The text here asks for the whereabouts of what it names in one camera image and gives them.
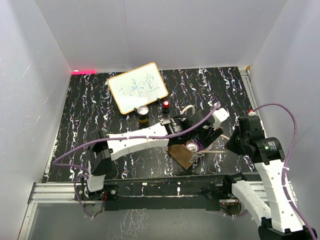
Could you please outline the watermelon print canvas bag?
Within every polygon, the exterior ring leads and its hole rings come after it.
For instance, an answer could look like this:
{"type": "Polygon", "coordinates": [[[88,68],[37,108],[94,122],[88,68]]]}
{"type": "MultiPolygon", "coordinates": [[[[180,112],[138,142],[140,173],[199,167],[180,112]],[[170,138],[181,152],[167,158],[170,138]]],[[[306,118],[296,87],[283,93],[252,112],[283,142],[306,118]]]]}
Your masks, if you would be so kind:
{"type": "MultiPolygon", "coordinates": [[[[193,137],[191,137],[191,139],[187,140],[185,143],[173,144],[167,147],[167,152],[186,170],[205,154],[224,154],[227,152],[224,149],[213,150],[215,141],[212,143],[212,147],[210,149],[199,150],[198,152],[191,152],[186,148],[186,143],[188,141],[192,141],[192,138],[193,137]]],[[[229,139],[227,136],[223,136],[223,138],[226,140],[229,139]]]]}

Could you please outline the black beverage can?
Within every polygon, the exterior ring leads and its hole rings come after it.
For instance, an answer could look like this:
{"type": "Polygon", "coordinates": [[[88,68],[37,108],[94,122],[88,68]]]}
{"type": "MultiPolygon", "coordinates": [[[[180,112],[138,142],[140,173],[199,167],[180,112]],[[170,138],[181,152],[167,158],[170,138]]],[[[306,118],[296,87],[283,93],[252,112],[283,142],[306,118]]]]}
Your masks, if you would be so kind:
{"type": "Polygon", "coordinates": [[[137,108],[138,122],[145,124],[149,121],[149,108],[146,105],[137,108]]]}

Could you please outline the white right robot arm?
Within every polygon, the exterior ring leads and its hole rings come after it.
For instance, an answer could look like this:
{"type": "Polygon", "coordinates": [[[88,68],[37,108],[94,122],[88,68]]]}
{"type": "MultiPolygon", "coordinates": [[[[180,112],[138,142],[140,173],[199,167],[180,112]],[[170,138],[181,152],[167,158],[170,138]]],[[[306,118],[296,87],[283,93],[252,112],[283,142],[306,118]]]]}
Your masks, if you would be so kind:
{"type": "Polygon", "coordinates": [[[242,173],[226,175],[223,194],[237,198],[258,226],[261,240],[315,240],[316,230],[296,212],[290,185],[284,174],[285,154],[280,141],[267,138],[256,115],[242,116],[225,148],[249,156],[254,163],[267,196],[264,202],[242,173]]]}

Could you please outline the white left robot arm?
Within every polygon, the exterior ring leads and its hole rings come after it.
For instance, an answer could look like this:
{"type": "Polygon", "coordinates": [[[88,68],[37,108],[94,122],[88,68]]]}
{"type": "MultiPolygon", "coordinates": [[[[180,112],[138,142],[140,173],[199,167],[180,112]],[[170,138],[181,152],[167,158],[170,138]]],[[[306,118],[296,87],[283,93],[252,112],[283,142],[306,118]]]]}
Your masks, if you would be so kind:
{"type": "Polygon", "coordinates": [[[99,142],[89,146],[89,177],[86,194],[93,200],[103,195],[105,177],[112,162],[142,150],[163,147],[185,169],[188,169],[223,134],[221,124],[229,113],[220,108],[208,115],[202,111],[191,116],[179,114],[155,125],[136,131],[110,134],[98,133],[99,142]]]}

